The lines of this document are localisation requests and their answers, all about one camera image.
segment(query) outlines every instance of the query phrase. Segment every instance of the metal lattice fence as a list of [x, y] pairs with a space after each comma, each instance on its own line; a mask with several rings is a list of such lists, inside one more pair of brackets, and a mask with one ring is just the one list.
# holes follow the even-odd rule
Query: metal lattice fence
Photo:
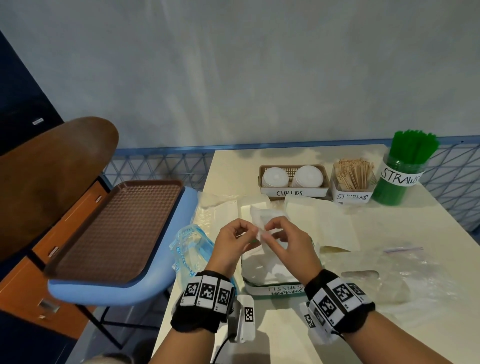
[[[113, 186], [130, 180], [176, 178], [202, 190], [213, 154], [115, 156], [104, 174]], [[480, 144], [440, 146], [420, 181], [466, 231], [480, 225]]]

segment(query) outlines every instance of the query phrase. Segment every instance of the bundle of wooden stirrers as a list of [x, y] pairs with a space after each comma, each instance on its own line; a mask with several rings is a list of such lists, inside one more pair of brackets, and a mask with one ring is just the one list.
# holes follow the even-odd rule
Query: bundle of wooden stirrers
[[373, 163], [359, 159], [341, 159], [334, 163], [336, 179], [342, 191], [369, 190], [377, 179], [373, 174]]

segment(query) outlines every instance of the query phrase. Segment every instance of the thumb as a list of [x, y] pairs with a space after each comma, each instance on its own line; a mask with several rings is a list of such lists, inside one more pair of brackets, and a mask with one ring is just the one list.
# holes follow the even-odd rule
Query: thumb
[[251, 243], [252, 240], [255, 240], [257, 233], [258, 227], [255, 226], [254, 228], [248, 229], [242, 236], [237, 239], [237, 241], [241, 246], [246, 246], [247, 244]]
[[262, 239], [272, 249], [272, 251], [283, 261], [286, 250], [275, 240], [275, 238], [268, 232], [262, 232]]

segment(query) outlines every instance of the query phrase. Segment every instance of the gray wall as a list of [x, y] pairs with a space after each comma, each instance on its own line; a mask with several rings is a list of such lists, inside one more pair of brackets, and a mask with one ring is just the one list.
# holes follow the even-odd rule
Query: gray wall
[[60, 115], [119, 147], [480, 134], [480, 1], [2, 0]]

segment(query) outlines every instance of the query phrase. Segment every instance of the orange drawer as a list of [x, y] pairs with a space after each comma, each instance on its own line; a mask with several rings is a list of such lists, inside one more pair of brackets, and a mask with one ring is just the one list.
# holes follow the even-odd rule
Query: orange drawer
[[47, 279], [28, 258], [0, 282], [0, 310], [74, 339], [88, 322], [75, 305], [49, 294]]
[[102, 185], [98, 181], [95, 182], [35, 245], [32, 249], [35, 254], [44, 263], [48, 263], [50, 258], [65, 244], [106, 195], [107, 192]]

